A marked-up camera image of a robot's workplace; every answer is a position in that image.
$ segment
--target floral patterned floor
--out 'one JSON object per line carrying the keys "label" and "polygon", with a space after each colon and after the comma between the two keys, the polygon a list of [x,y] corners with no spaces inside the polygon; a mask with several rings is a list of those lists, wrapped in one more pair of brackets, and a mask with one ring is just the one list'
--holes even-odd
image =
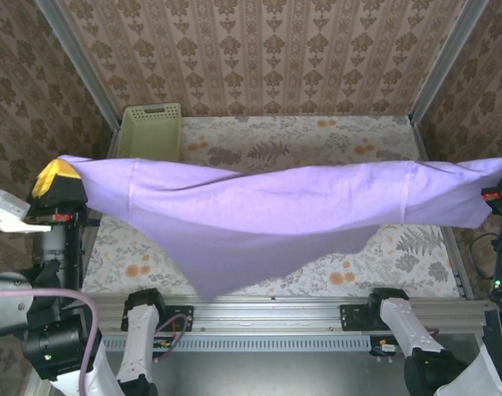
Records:
{"label": "floral patterned floor", "polygon": [[[183,120],[182,160],[245,173],[308,165],[418,159],[406,116],[209,117]],[[335,253],[285,278],[235,295],[366,296],[377,286],[410,296],[458,297],[438,227],[383,225],[355,255]],[[84,289],[131,292],[158,287],[194,294],[176,264],[142,233],[104,216]]]}

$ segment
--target black cable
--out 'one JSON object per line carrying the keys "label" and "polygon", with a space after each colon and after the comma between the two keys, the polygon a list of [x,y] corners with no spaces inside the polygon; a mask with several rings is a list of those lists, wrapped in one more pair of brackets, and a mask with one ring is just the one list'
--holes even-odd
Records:
{"label": "black cable", "polygon": [[491,281],[493,279],[493,276],[488,276],[486,273],[483,272],[483,270],[476,264],[476,261],[475,261],[475,255],[473,254],[473,246],[475,245],[475,242],[477,242],[479,239],[483,239],[484,237],[488,237],[488,236],[492,236],[492,237],[496,237],[498,238],[499,235],[497,235],[496,233],[483,233],[482,235],[479,235],[478,237],[476,237],[475,239],[473,239],[471,241],[471,244],[469,245],[469,259],[471,261],[471,265],[473,266],[473,268],[475,269],[475,272],[476,274],[484,279],[485,281]]}
{"label": "black cable", "polygon": [[[440,329],[439,328],[425,328],[425,330],[427,330],[427,332],[429,333],[429,335],[432,337],[432,338],[435,338],[439,333],[440,333]],[[395,345],[395,342],[397,342],[396,338],[394,336],[390,336],[388,338],[385,338],[384,339],[386,343],[389,343],[391,345]],[[371,351],[376,353],[377,355],[381,356],[381,357],[390,357],[390,358],[393,358],[393,359],[401,359],[403,357],[405,357],[405,353],[402,351],[402,352],[390,352],[390,353],[393,353],[394,355],[391,355],[390,353],[387,353],[387,352],[384,352],[382,351],[381,349],[378,349],[378,348],[381,348],[381,344],[379,342],[375,343],[375,344],[372,344],[372,349]]]}
{"label": "black cable", "polygon": [[185,316],[183,313],[177,313],[175,314],[174,316],[172,316],[167,322],[165,322],[163,325],[161,325],[156,331],[155,333],[157,334],[158,332],[160,332],[161,330],[163,330],[164,328],[166,328],[169,324],[171,324],[172,322],[174,322],[176,319],[180,319],[182,318],[183,319],[183,329],[182,331],[179,333],[179,336],[178,338],[176,338],[172,344],[170,345],[170,347],[166,350],[166,352],[163,352],[162,355],[157,355],[155,357],[155,359],[157,359],[156,361],[160,361],[161,359],[164,359],[166,357],[168,357],[168,355],[170,354],[170,352],[172,352],[174,350],[175,347],[178,346],[179,342],[182,340],[183,336],[185,335],[185,333],[187,332],[187,327],[188,327],[188,317]]}

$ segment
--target metal frame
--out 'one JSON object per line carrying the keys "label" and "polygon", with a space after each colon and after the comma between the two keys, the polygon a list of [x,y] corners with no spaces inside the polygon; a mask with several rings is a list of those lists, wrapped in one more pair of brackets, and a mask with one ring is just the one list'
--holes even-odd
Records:
{"label": "metal frame", "polygon": [[[422,138],[418,124],[411,121],[411,126],[413,129],[414,140],[416,141],[416,147],[418,147],[419,158],[422,161],[428,161],[429,155],[427,154],[424,138]],[[464,267],[464,262],[462,261],[462,257],[458,250],[455,235],[450,227],[440,227],[440,229],[442,230],[443,241],[448,251],[449,261],[453,266],[453,270],[457,273],[457,286],[463,291],[464,297],[467,299],[474,299],[475,296],[473,295],[473,290],[471,289],[471,284],[469,282],[469,278],[467,277],[466,268]]]}
{"label": "metal frame", "polygon": [[[125,335],[121,331],[128,294],[90,294],[99,308],[99,327],[105,336]],[[365,304],[353,297],[220,297],[206,303],[196,296],[165,295],[167,305],[193,305],[194,323],[190,334],[205,336],[300,336],[341,334],[382,334],[343,332],[339,306]],[[425,327],[446,334],[476,334],[485,325],[489,301],[460,298],[411,299],[414,312]]]}
{"label": "metal frame", "polygon": [[121,116],[116,112],[106,89],[78,43],[77,37],[62,13],[60,5],[58,2],[52,2],[51,0],[36,0],[36,3],[51,25],[65,53],[71,59],[73,66],[77,69],[78,75],[84,81],[84,85],[92,94],[93,100],[97,103],[111,130],[119,130]]}
{"label": "metal frame", "polygon": [[410,109],[410,117],[414,124],[419,124],[424,117],[487,4],[488,0],[467,0],[462,7],[455,25]]}

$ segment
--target pink cable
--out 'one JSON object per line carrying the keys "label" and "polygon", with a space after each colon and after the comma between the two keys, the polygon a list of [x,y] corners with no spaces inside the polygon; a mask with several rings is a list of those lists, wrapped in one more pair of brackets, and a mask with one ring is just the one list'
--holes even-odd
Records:
{"label": "pink cable", "polygon": [[164,359],[165,357],[168,356],[168,354],[170,352],[172,352],[174,350],[175,347],[178,346],[179,342],[182,340],[183,336],[185,335],[185,332],[187,332],[187,327],[188,327],[188,317],[185,316],[183,313],[176,313],[174,316],[172,316],[167,322],[163,323],[161,326],[159,326],[156,331],[155,331],[155,334],[157,334],[158,332],[160,332],[161,330],[163,330],[164,328],[166,328],[170,323],[172,323],[174,320],[176,319],[180,319],[182,318],[184,320],[183,322],[183,329],[182,329],[182,332],[179,333],[179,336],[178,338],[176,338],[176,340],[172,343],[172,345],[167,349],[166,352],[163,353],[163,355],[161,357],[158,358],[158,361],[159,359]]}
{"label": "pink cable", "polygon": [[0,297],[22,297],[31,295],[33,297],[67,297],[77,299],[85,303],[92,311],[92,326],[88,335],[88,343],[84,349],[83,362],[80,365],[80,375],[78,377],[78,393],[86,396],[86,371],[88,370],[89,358],[92,353],[93,343],[97,338],[98,330],[98,309],[96,304],[84,293],[70,289],[29,289],[29,290],[0,290]]}

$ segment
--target black base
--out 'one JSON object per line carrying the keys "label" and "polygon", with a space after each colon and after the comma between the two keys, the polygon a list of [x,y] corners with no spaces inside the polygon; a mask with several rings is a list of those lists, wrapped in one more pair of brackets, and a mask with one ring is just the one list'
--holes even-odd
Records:
{"label": "black base", "polygon": [[[22,351],[43,380],[56,380],[58,375],[80,370],[88,344],[92,315],[87,305],[65,309],[63,317],[42,328],[25,333]],[[101,332],[92,346],[88,373],[101,343]]]}
{"label": "black base", "polygon": [[384,299],[409,297],[403,290],[391,288],[376,288],[368,296],[366,304],[345,304],[339,306],[341,312],[341,328],[344,332],[362,332],[387,330],[389,327],[380,317],[381,302]]}
{"label": "black base", "polygon": [[433,396],[466,369],[450,351],[426,352],[419,348],[405,359],[404,377],[410,396]]}
{"label": "black base", "polygon": [[[187,329],[185,331],[192,331],[192,324],[194,322],[194,306],[193,305],[165,305],[163,296],[156,288],[136,291],[130,293],[128,300],[125,302],[125,309],[123,311],[121,320],[121,331],[128,331],[128,311],[139,305],[154,305],[159,313],[158,328],[162,326],[167,320],[176,314],[184,314],[189,318],[187,320]],[[181,332],[185,325],[183,320],[177,320],[175,327],[170,323],[166,328],[162,328],[161,332]]]}
{"label": "black base", "polygon": [[502,311],[485,312],[484,344],[502,381]]}
{"label": "black base", "polygon": [[155,384],[149,382],[144,374],[141,374],[138,379],[119,383],[122,392],[125,396],[158,396],[158,389]]}

